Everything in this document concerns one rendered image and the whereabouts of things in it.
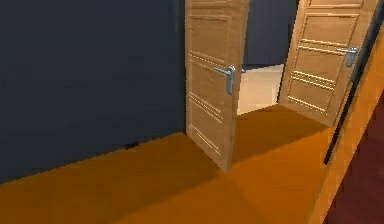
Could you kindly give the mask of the light wooden room door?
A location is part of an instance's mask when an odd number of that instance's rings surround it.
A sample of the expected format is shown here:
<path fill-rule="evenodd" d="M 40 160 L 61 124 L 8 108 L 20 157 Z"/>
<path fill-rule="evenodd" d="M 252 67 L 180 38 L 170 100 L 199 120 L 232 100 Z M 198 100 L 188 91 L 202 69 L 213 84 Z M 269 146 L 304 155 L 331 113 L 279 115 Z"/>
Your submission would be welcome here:
<path fill-rule="evenodd" d="M 232 163 L 250 0 L 185 0 L 186 133 L 227 172 Z M 214 70 L 236 68 L 234 91 Z"/>
<path fill-rule="evenodd" d="M 379 0 L 299 0 L 279 104 L 332 127 Z M 357 47 L 351 67 L 338 49 Z"/>

